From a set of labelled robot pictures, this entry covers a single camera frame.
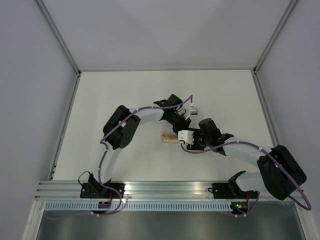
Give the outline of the peach cloth napkin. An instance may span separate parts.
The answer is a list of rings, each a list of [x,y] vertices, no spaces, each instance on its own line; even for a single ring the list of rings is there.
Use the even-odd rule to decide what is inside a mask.
[[[162,133],[161,140],[163,143],[170,143],[170,144],[179,144],[180,143],[177,135],[169,134],[169,133]]]

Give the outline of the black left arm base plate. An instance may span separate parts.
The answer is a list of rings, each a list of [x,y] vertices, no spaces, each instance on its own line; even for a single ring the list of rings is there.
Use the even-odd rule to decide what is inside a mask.
[[[109,187],[117,190],[121,197],[125,193],[125,184],[122,182],[111,182]],[[119,195],[108,188],[102,187],[100,184],[96,188],[92,187],[89,183],[83,183],[80,191],[81,199],[119,199]]]

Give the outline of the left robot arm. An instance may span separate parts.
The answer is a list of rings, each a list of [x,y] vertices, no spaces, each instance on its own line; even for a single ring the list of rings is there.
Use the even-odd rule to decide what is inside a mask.
[[[179,114],[178,110],[187,102],[192,101],[192,95],[183,101],[172,94],[168,99],[155,101],[140,108],[118,106],[102,129],[103,137],[100,144],[104,145],[104,153],[98,168],[90,174],[88,179],[92,193],[98,198],[108,195],[111,188],[109,182],[112,179],[112,171],[117,158],[121,150],[131,143],[140,125],[166,121],[172,125],[172,130],[176,135],[180,131],[187,130],[191,120]]]

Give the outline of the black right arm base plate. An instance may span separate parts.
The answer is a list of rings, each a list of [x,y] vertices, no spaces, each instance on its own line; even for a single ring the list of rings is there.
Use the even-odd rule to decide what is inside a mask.
[[[209,187],[208,192],[213,194],[214,199],[239,199],[246,200],[257,199],[258,192],[249,190],[242,191],[235,183],[227,183],[227,182],[216,182],[212,183],[211,187]]]

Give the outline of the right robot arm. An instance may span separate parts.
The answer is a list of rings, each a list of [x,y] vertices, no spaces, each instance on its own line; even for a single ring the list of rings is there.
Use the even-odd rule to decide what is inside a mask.
[[[245,192],[268,191],[274,198],[285,200],[307,176],[290,151],[283,145],[261,147],[230,133],[221,133],[211,118],[199,122],[192,129],[193,143],[188,150],[211,151],[240,159],[258,168],[258,172],[239,171],[228,180],[228,192],[235,198]]]

